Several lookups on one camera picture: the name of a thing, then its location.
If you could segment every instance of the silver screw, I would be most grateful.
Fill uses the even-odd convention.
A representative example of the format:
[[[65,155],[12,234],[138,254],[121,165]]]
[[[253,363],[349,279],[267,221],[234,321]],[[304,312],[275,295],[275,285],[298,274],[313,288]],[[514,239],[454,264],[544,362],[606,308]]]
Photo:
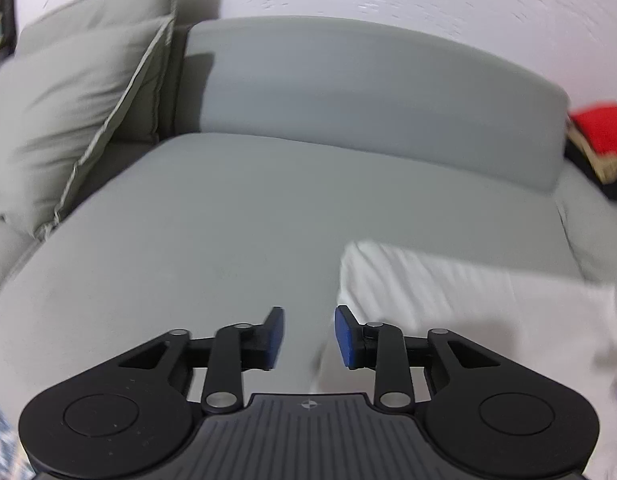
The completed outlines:
[[[387,408],[403,408],[411,403],[411,397],[402,392],[389,392],[379,398]]]
[[[206,403],[213,408],[229,408],[237,402],[237,397],[229,392],[215,392],[206,397]]]

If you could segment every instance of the folded clothes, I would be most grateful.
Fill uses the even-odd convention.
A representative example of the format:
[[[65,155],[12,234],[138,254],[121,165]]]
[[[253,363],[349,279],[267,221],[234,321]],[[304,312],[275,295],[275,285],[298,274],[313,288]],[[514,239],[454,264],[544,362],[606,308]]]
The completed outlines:
[[[598,104],[571,114],[571,119],[600,155],[617,155],[617,103]]]
[[[597,178],[602,184],[611,184],[617,180],[617,155],[607,153],[600,155],[592,149],[589,140],[574,123],[568,126],[568,139],[586,156]]]
[[[570,139],[566,139],[566,148],[564,152],[565,157],[571,161],[599,190],[606,195],[609,200],[617,202],[617,180],[609,184],[604,184],[597,173],[591,166],[591,162],[588,160],[578,146]]]

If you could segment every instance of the beige cloth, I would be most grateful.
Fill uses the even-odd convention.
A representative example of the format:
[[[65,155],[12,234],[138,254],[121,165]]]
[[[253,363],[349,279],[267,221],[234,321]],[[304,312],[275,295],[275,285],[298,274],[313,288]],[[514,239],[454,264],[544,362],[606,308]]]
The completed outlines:
[[[617,180],[617,154],[598,154],[574,123],[569,124],[567,136],[589,160],[592,169],[602,184],[611,184]]]

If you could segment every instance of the gray sofa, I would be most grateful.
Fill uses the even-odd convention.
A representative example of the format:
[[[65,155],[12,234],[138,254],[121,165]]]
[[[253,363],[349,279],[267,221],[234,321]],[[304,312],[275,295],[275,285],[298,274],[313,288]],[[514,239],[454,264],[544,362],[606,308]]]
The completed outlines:
[[[278,366],[245,389],[306,390],[351,240],[579,279],[552,197],[566,107],[524,69],[394,27],[179,31],[160,111],[173,138],[109,144],[81,205],[2,284],[0,405],[15,421],[39,391],[148,338],[210,336],[272,305],[287,312]]]

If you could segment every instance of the folded white fabric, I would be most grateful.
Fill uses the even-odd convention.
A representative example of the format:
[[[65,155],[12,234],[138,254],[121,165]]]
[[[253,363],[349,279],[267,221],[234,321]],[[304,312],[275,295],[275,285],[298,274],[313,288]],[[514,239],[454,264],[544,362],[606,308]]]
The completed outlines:
[[[617,480],[617,286],[360,242],[342,257],[338,303],[406,335],[448,328],[578,391],[601,427],[585,474]],[[343,368],[333,338],[313,390],[368,391],[371,379]]]

